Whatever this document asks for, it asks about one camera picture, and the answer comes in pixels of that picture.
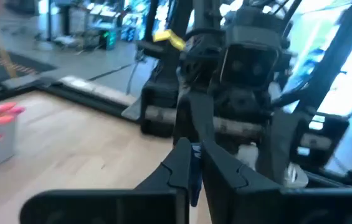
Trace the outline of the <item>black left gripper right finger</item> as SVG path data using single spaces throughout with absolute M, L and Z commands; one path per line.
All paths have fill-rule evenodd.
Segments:
M 213 224 L 352 224 L 352 188 L 290 189 L 204 141 L 202 177 Z

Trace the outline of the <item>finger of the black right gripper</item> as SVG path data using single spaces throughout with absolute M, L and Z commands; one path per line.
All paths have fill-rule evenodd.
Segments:
M 191 143 L 205 139 L 215 140 L 213 97 L 205 93 L 190 91 L 178 101 L 174 124 L 174 145 L 181 138 Z
M 301 114 L 276 111 L 270 124 L 265 127 L 259 146 L 256 171 L 278 184 L 284 183 L 285 171 L 306 124 Z

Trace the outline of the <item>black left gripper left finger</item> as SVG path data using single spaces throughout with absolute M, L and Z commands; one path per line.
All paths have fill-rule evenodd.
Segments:
M 192 145 L 181 138 L 134 189 L 60 189 L 24 203 L 20 224 L 188 224 Z

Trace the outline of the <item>blue eraser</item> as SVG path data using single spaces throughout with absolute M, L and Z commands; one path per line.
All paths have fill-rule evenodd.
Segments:
M 190 205 L 196 207 L 199 201 L 199 194 L 202 187 L 202 169 L 201 169 L 201 145 L 192 143 L 191 163 L 190 163 Z

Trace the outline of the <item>black hazard striped mat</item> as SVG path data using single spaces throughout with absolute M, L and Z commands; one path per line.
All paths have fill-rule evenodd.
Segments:
M 18 77 L 23 77 L 30 74 L 40 74 L 42 72 L 48 72 L 57 69 L 57 67 L 43 63 L 31 58 L 25 57 L 23 55 L 14 54 L 9 52 L 9 58 L 12 62 L 10 65 L 16 71 Z M 0 56 L 0 82 L 10 79 L 10 75 L 7 73 L 4 60 Z

